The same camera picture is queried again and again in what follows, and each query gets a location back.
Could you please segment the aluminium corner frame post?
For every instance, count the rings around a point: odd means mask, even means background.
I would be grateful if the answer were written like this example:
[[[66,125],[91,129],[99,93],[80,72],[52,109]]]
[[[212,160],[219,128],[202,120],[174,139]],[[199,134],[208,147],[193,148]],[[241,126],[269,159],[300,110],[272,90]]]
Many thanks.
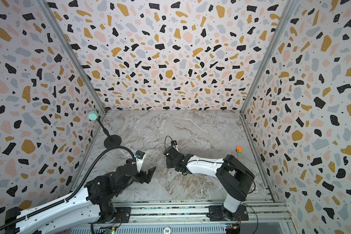
[[[58,38],[62,48],[64,49],[65,53],[69,57],[71,63],[73,64],[74,68],[76,71],[79,73],[80,77],[82,78],[82,81],[87,87],[87,90],[92,96],[92,99],[94,100],[94,104],[96,105],[96,108],[99,110],[99,113],[102,116],[105,116],[106,114],[106,109],[102,104],[101,99],[99,98],[97,92],[95,91],[92,83],[87,77],[87,74],[85,70],[83,69],[80,61],[78,60],[76,54],[73,52],[73,49],[68,42],[63,30],[61,29],[60,25],[57,23],[57,19],[54,16],[53,12],[51,11],[48,2],[47,1],[35,1],[37,6],[39,7],[41,13],[44,15],[46,21],[49,23],[50,28],[53,30],[54,34]]]
[[[272,55],[273,55],[273,53],[278,45],[278,42],[280,41],[281,36],[282,36],[284,30],[286,29],[286,25],[287,25],[288,21],[290,20],[292,14],[294,12],[294,9],[298,3],[299,3],[299,1],[296,1],[296,0],[290,0],[286,3],[284,11],[281,15],[278,26],[276,28],[276,31],[273,35],[273,38],[268,45],[268,48],[263,56],[262,62],[258,68],[258,71],[257,71],[257,73],[256,73],[256,75],[255,75],[255,77],[250,85],[250,89],[249,89],[248,94],[245,98],[243,106],[240,110],[241,115],[244,115],[245,111],[247,111],[248,106],[251,102],[251,98],[254,95],[255,87],[258,85],[261,76],[264,74],[265,69],[266,69],[269,61],[271,60],[271,57],[272,57]]]

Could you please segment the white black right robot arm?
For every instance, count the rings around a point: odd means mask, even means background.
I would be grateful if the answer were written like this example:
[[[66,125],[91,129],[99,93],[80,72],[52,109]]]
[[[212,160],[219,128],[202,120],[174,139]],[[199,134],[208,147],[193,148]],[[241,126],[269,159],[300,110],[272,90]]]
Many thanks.
[[[254,184],[254,174],[237,158],[227,155],[223,159],[205,159],[196,155],[183,155],[176,145],[165,148],[168,169],[174,168],[183,175],[201,174],[215,177],[227,191],[227,197],[221,207],[221,215],[233,221],[238,209],[250,193]]]

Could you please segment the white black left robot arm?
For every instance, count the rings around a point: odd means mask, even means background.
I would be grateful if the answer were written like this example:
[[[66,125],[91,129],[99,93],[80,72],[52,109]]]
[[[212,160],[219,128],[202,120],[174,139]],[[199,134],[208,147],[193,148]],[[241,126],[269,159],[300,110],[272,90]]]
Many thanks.
[[[24,220],[5,228],[6,234],[56,234],[84,223],[109,222],[118,213],[112,199],[118,197],[133,182],[149,183],[156,168],[147,172],[127,163],[116,171],[97,176],[79,191],[74,191],[55,202],[17,211]]]

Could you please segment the black stand with green ball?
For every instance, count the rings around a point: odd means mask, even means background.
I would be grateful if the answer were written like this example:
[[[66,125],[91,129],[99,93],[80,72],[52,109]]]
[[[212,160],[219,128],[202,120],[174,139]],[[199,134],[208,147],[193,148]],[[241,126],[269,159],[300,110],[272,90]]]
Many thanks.
[[[101,116],[96,110],[92,110],[88,113],[88,118],[91,121],[97,121],[98,124],[101,126],[104,134],[106,135],[106,139],[104,140],[104,147],[106,149],[112,148],[114,146],[120,146],[122,139],[118,135],[111,135],[109,131],[104,127],[101,122]]]

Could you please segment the aluminium corner frame post left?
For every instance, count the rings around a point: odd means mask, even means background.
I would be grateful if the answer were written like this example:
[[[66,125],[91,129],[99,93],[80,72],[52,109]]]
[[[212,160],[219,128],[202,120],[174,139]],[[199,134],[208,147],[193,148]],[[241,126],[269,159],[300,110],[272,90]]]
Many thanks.
[[[53,12],[51,11],[48,2],[47,1],[35,1],[37,6],[39,7],[41,13],[44,15],[46,21],[49,23],[50,28],[53,30],[54,34],[58,38],[62,48],[64,49],[65,53],[69,57],[71,63],[73,64],[74,68],[76,71],[79,73],[80,77],[82,78],[82,81],[87,87],[87,90],[92,96],[92,99],[94,100],[94,104],[96,105],[96,108],[99,110],[99,113],[102,116],[105,116],[106,114],[106,109],[102,104],[101,99],[99,98],[97,92],[95,91],[92,83],[87,77],[87,74],[85,70],[83,69],[80,61],[78,60],[76,54],[73,52],[73,49],[68,42],[63,30],[61,29],[60,25],[57,23],[57,19],[54,16]]]

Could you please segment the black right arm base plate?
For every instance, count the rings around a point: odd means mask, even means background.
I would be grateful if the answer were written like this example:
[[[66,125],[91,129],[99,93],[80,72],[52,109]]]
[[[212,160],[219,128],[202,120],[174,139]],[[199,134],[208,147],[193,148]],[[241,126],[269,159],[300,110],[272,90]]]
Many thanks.
[[[248,212],[245,206],[240,205],[236,212],[232,213],[225,209],[223,205],[209,206],[207,217],[210,221],[248,221]]]

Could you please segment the orange green small cube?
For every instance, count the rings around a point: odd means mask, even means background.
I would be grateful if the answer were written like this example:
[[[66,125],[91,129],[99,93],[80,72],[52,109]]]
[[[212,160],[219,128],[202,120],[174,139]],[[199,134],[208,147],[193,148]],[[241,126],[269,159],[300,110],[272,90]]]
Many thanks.
[[[239,155],[242,154],[242,148],[240,146],[237,147],[236,151]]]

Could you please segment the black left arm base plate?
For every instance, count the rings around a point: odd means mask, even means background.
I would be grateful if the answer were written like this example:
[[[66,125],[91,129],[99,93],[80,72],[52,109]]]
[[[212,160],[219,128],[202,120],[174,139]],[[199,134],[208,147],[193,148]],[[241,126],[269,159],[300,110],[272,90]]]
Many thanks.
[[[131,207],[114,207],[113,211],[109,212],[104,219],[104,223],[110,223],[110,225],[128,223],[131,216],[131,210]]]

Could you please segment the aluminium corner frame post right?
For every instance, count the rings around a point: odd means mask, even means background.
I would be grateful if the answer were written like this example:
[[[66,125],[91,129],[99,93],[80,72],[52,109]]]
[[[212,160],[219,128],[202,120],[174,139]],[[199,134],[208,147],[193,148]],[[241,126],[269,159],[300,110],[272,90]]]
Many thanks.
[[[271,60],[271,57],[272,57],[272,55],[273,55],[273,53],[278,45],[278,42],[280,41],[281,36],[282,36],[284,30],[286,29],[286,25],[287,25],[288,21],[290,20],[292,14],[294,12],[294,9],[298,3],[299,3],[299,1],[296,1],[296,0],[290,0],[286,3],[284,11],[281,15],[278,26],[276,28],[276,31],[273,35],[273,38],[268,45],[268,48],[263,56],[262,62],[258,68],[258,71],[257,71],[257,73],[256,73],[256,75],[255,75],[255,77],[250,85],[250,89],[249,89],[248,94],[245,98],[243,106],[240,110],[241,115],[244,115],[245,111],[247,111],[248,106],[251,102],[251,98],[254,95],[255,87],[258,85],[261,76],[264,74],[265,69],[266,69],[269,61]]]

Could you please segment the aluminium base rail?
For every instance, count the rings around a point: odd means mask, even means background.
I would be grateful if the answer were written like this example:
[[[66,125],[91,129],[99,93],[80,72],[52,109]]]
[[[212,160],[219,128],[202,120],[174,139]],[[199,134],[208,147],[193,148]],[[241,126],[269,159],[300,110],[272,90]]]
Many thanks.
[[[290,213],[284,203],[269,199],[250,199],[244,203],[248,221],[210,221],[208,207],[220,200],[116,203],[131,207],[128,223],[80,224],[70,234],[295,234]]]

